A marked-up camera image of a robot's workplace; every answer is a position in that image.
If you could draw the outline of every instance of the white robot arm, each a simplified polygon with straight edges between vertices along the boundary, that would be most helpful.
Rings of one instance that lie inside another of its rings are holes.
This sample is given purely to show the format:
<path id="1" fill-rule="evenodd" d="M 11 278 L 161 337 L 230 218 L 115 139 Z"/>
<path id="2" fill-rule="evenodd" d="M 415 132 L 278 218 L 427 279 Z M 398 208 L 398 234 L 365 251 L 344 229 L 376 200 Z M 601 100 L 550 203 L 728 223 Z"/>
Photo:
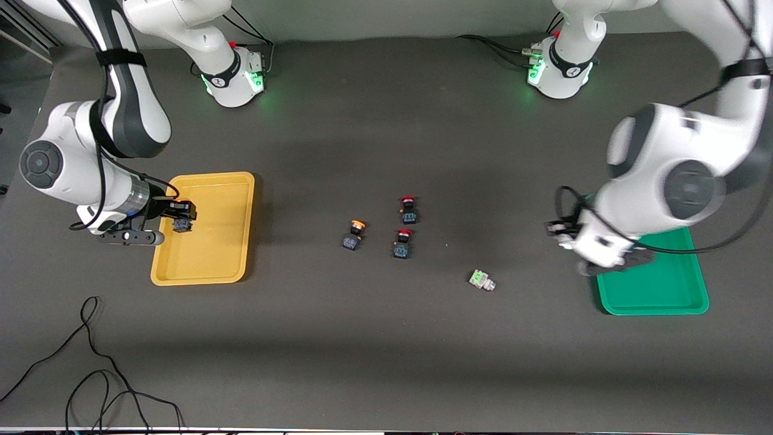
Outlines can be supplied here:
<path id="1" fill-rule="evenodd" d="M 35 189 L 78 206 L 83 224 L 73 229 L 88 229 L 101 240 L 124 245 L 161 243 L 157 231 L 133 234 L 132 218 L 140 216 L 144 222 L 165 215 L 190 221 L 196 210 L 189 201 L 165 197 L 146 177 L 113 160 L 156 156 L 172 133 L 121 7 L 115 0 L 27 3 L 53 18 L 77 23 L 107 68 L 116 95 L 109 101 L 56 106 L 43 134 L 22 151 L 19 168 L 24 179 Z"/>
<path id="2" fill-rule="evenodd" d="M 230 0 L 123 0 L 129 22 L 140 32 L 174 43 L 196 62 L 207 91 L 227 108 L 249 102 L 264 89 L 263 58 L 231 47 L 215 26 Z"/>
<path id="3" fill-rule="evenodd" d="M 658 0 L 553 0 L 564 16 L 560 38 L 548 36 L 531 50 L 541 53 L 527 83 L 550 98 L 569 98 L 587 81 L 591 60 L 607 34 L 605 12 L 643 9 Z"/>
<path id="4" fill-rule="evenodd" d="M 642 254 L 636 241 L 643 235 L 702 221 L 770 166 L 773 1 L 735 0 L 731 9 L 719 0 L 661 4 L 719 60 L 717 114 L 650 104 L 618 124 L 608 148 L 610 182 L 592 206 L 578 198 L 584 207 L 548 224 L 550 235 L 588 261 L 590 275 L 635 265 L 629 260 Z M 739 26 L 735 12 L 748 24 Z"/>

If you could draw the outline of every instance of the wall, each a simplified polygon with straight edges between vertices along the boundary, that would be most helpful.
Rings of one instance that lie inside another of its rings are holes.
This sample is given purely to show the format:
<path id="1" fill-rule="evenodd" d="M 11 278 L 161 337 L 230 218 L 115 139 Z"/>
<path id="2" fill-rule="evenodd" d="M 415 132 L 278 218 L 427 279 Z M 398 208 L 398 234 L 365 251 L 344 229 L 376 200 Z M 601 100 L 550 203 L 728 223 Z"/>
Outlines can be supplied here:
<path id="1" fill-rule="evenodd" d="M 549 0 L 233 0 L 267 38 L 334 41 L 389 36 L 516 35 L 545 30 L 556 10 Z M 238 17 L 227 14 L 234 21 Z M 46 17 L 41 23 L 66 45 L 86 45 L 77 30 Z M 679 27 L 657 5 L 604 16 L 610 33 L 669 32 Z M 253 42 L 222 18 L 213 21 L 228 39 Z M 172 46 L 138 34 L 141 48 Z"/>

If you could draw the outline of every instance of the power cord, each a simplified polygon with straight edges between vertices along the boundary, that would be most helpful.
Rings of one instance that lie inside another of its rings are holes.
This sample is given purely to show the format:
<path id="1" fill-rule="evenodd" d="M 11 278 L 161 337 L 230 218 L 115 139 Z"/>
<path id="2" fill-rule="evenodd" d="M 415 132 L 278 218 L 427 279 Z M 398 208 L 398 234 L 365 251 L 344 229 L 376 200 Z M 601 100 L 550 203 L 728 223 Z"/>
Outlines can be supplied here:
<path id="1" fill-rule="evenodd" d="M 234 11 L 239 16 L 239 18 L 241 18 L 242 21 L 244 21 L 250 27 L 250 29 L 252 29 L 255 33 L 248 32 L 244 27 L 239 26 L 238 24 L 233 22 L 230 18 L 228 18 L 227 16 L 223 15 L 223 18 L 225 18 L 226 21 L 230 22 L 231 24 L 233 24 L 234 27 L 236 27 L 237 29 L 239 29 L 242 32 L 246 33 L 247 35 L 250 35 L 250 36 L 252 36 L 254 38 L 258 38 L 258 39 L 262 40 L 263 42 L 265 42 L 266 44 L 268 44 L 270 46 L 274 45 L 274 43 L 271 42 L 269 39 L 267 39 L 265 36 L 263 36 L 262 33 L 258 32 L 258 30 L 255 29 L 255 26 L 253 26 L 252 23 L 247 21 L 247 19 L 244 18 L 244 15 L 241 15 L 241 12 L 239 12 L 235 7 L 231 6 L 231 10 Z"/>
<path id="2" fill-rule="evenodd" d="M 735 8 L 730 4 L 729 0 L 722 0 L 722 4 L 724 5 L 725 9 L 732 15 L 733 20 L 738 25 L 738 27 L 741 28 L 741 30 L 744 31 L 746 34 L 746 37 L 749 39 L 749 49 L 744 53 L 744 57 L 749 54 L 749 51 L 751 51 L 751 48 L 756 48 L 757 51 L 760 52 L 760 54 L 763 57 L 765 56 L 765 52 L 762 50 L 762 45 L 757 42 L 757 40 L 754 38 L 754 24 L 756 21 L 756 15 L 757 15 L 757 6 L 754 3 L 754 0 L 749 0 L 749 15 L 751 17 L 751 25 L 749 27 L 746 27 L 744 24 L 744 20 L 741 19 L 741 16 L 738 14 L 738 11 L 735 10 Z"/>
<path id="3" fill-rule="evenodd" d="M 483 45 L 487 46 L 491 51 L 494 52 L 500 59 L 504 60 L 505 62 L 509 63 L 510 65 L 513 65 L 515 67 L 521 67 L 521 68 L 531 68 L 531 65 L 527 63 L 518 63 L 515 60 L 510 59 L 509 57 L 505 56 L 504 53 L 512 53 L 512 54 L 518 54 L 520 56 L 521 50 L 514 49 L 512 47 L 508 47 L 506 45 L 500 44 L 496 42 L 493 39 L 486 38 L 485 36 L 479 36 L 479 35 L 459 35 L 457 38 L 461 39 L 470 39 L 473 41 L 479 41 L 483 43 Z"/>
<path id="4" fill-rule="evenodd" d="M 553 22 L 556 21 L 556 18 L 558 18 L 559 15 L 561 15 L 561 11 L 556 12 L 556 15 L 553 15 L 553 19 L 550 20 L 550 24 L 548 24 L 547 27 L 545 28 L 545 33 L 547 33 L 548 35 L 550 35 L 558 27 L 558 25 L 564 21 L 564 17 L 562 16 L 561 19 L 558 20 L 556 24 L 553 24 Z"/>
<path id="5" fill-rule="evenodd" d="M 132 168 L 130 168 L 130 167 L 128 167 L 128 166 L 126 166 L 126 165 L 124 165 L 122 163 L 119 163 L 116 159 L 113 158 L 113 156 L 111 156 L 110 154 L 107 154 L 107 151 L 105 151 L 104 149 L 102 149 L 102 156 L 105 159 L 110 160 L 110 162 L 113 163 L 115 166 L 118 166 L 119 168 L 125 170 L 126 172 L 133 173 L 134 175 L 139 177 L 140 180 L 143 180 L 143 181 L 150 180 L 150 181 L 152 181 L 152 182 L 154 182 L 154 183 L 156 183 L 158 185 L 161 185 L 161 186 L 168 187 L 168 188 L 172 189 L 175 192 L 175 194 L 171 196 L 171 198 L 173 200 L 176 200 L 177 198 L 180 197 L 180 191 L 173 184 L 170 184 L 169 182 L 161 180 L 160 178 L 156 178 L 154 176 L 149 176 L 147 173 L 142 173 L 142 172 L 139 172 L 137 170 L 133 170 Z"/>
<path id="6" fill-rule="evenodd" d="M 113 359 L 113 357 L 111 357 L 110 355 L 103 354 L 103 353 L 101 353 L 101 352 L 99 352 L 97 350 L 96 344 L 94 343 L 94 337 L 92 335 L 90 321 L 94 317 L 94 314 L 97 312 L 97 308 L 99 307 L 99 303 L 100 303 L 100 300 L 96 296 L 90 296 L 90 297 L 86 298 L 86 300 L 83 302 L 83 305 L 80 308 L 80 322 L 81 322 L 80 326 L 78 328 L 76 328 L 70 334 L 70 336 L 67 337 L 67 339 L 51 355 L 49 355 L 49 356 L 47 356 L 47 357 L 45 357 L 45 358 L 43 358 L 41 360 L 38 360 L 38 361 L 32 363 L 32 365 L 30 365 L 29 368 L 27 368 L 27 371 L 24 373 L 24 375 L 22 375 L 22 377 L 13 385 L 13 387 L 11 387 L 11 389 L 8 390 L 8 392 L 3 395 L 3 397 L 0 399 L 0 403 L 3 403 L 27 379 L 27 377 L 29 376 L 30 372 L 32 372 L 32 370 L 38 364 L 41 364 L 41 363 L 43 363 L 45 361 L 48 361 L 51 358 L 53 358 L 54 356 L 58 355 L 64 348 L 67 347 L 67 345 L 73 340 L 73 338 L 79 332 L 81 332 L 83 329 L 85 329 L 86 332 L 87 332 L 87 338 L 88 338 L 89 348 L 91 349 L 91 352 L 94 353 L 97 356 L 100 356 L 102 358 L 106 358 L 108 361 L 110 361 L 113 370 L 112 371 L 111 370 L 107 370 L 107 369 L 94 370 L 91 373 L 89 373 L 88 375 L 86 375 L 83 379 L 81 379 L 80 382 L 78 382 L 78 385 L 70 393 L 70 397 L 67 399 L 67 404 L 65 406 L 65 416 L 64 416 L 64 423 L 65 423 L 65 429 L 66 429 L 65 433 L 69 433 L 70 432 L 70 409 L 72 407 L 73 398 L 75 397 L 75 395 L 78 392 L 78 390 L 80 389 L 80 387 L 83 386 L 83 384 L 86 381 L 88 381 L 90 378 L 92 378 L 92 377 L 94 377 L 96 375 L 101 375 L 102 378 L 104 379 L 104 381 L 105 381 L 105 393 L 104 393 L 104 398 L 103 398 L 103 401 L 102 401 L 102 406 L 100 407 L 100 415 L 97 418 L 97 421 L 94 422 L 94 425 L 92 426 L 92 430 L 89 433 L 93 432 L 94 428 L 96 428 L 96 427 L 99 427 L 99 429 L 100 429 L 99 433 L 102 433 L 103 418 L 104 418 L 105 414 L 113 406 L 113 404 L 116 403 L 117 399 L 119 397 L 122 397 L 125 394 L 131 394 L 132 395 L 132 397 L 134 399 L 134 402 L 135 402 L 135 405 L 137 407 L 137 414 L 140 416 L 140 419 L 142 420 L 143 424 L 145 425 L 145 429 L 150 430 L 151 426 L 148 423 L 148 420 L 145 418 L 144 413 L 142 412 L 142 407 L 140 406 L 140 402 L 138 400 L 138 396 L 139 397 L 144 397 L 146 399 L 153 400 L 155 402 L 164 403 L 166 405 L 172 406 L 175 409 L 175 416 L 177 418 L 178 429 L 180 430 L 180 432 L 182 432 L 182 427 L 185 426 L 185 420 L 182 418 L 182 412 L 180 411 L 180 408 L 179 408 L 179 406 L 177 406 L 177 404 L 175 404 L 174 402 L 168 401 L 168 400 L 159 399 L 158 397 L 149 395 L 149 394 L 147 394 L 145 392 L 139 392 L 139 391 L 133 389 L 131 387 L 131 385 L 129 384 L 128 379 L 126 379 L 126 376 L 124 375 L 124 373 L 118 368 L 118 365 L 117 365 L 117 362 L 115 361 L 115 359 Z M 87 308 L 89 307 L 90 304 L 92 305 L 91 309 L 88 310 L 88 312 L 87 312 Z M 121 379 L 121 381 L 123 382 L 123 384 L 124 384 L 124 386 L 126 388 L 124 391 L 119 392 L 109 403 L 107 403 L 107 398 L 110 395 L 110 379 L 109 379 L 108 375 L 110 375 L 110 376 L 116 376 L 117 375 L 118 378 Z"/>
<path id="7" fill-rule="evenodd" d="M 708 97 L 709 95 L 716 94 L 720 89 L 722 89 L 723 86 L 724 86 L 724 84 L 718 84 L 717 86 L 712 87 L 708 91 L 703 92 L 700 95 L 696 95 L 695 97 L 692 97 L 691 99 L 689 99 L 687 101 L 684 101 L 683 103 L 681 103 L 677 107 L 678 108 L 685 108 L 685 107 L 689 106 L 690 104 L 692 104 L 692 103 L 694 103 L 696 101 L 703 100 L 704 98 Z"/>

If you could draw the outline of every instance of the green tray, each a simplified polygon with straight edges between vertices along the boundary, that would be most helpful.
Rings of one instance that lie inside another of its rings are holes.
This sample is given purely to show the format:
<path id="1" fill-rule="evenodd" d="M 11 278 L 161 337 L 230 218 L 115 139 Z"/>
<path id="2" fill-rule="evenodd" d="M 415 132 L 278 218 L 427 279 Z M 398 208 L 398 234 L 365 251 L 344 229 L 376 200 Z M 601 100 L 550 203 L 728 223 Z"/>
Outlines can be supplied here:
<path id="1" fill-rule="evenodd" d="M 642 243 L 694 249 L 690 230 L 646 235 Z M 596 276 L 601 305 L 615 316 L 703 314 L 709 309 L 706 283 L 696 255 L 657 254 L 654 262 Z"/>

